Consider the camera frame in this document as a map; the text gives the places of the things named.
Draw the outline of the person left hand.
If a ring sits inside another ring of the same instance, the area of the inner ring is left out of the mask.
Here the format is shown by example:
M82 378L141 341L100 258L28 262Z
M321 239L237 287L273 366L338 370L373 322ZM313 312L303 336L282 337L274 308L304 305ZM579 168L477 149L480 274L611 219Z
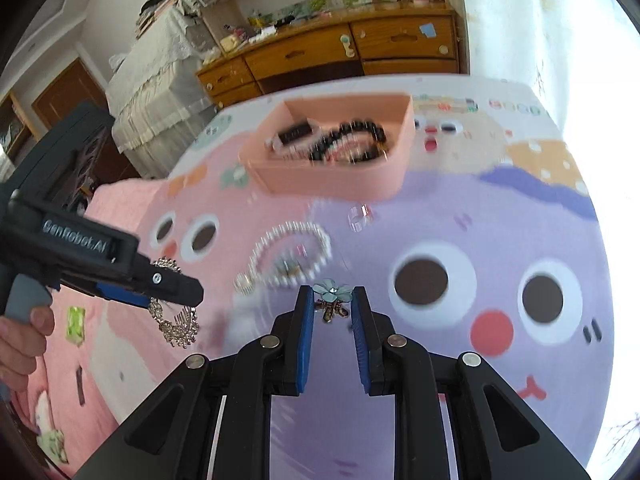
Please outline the person left hand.
M36 359L47 350L47 338L54 331L50 307L35 307L28 323L2 316L0 323L1 382L13 391L24 391L29 375L37 368Z

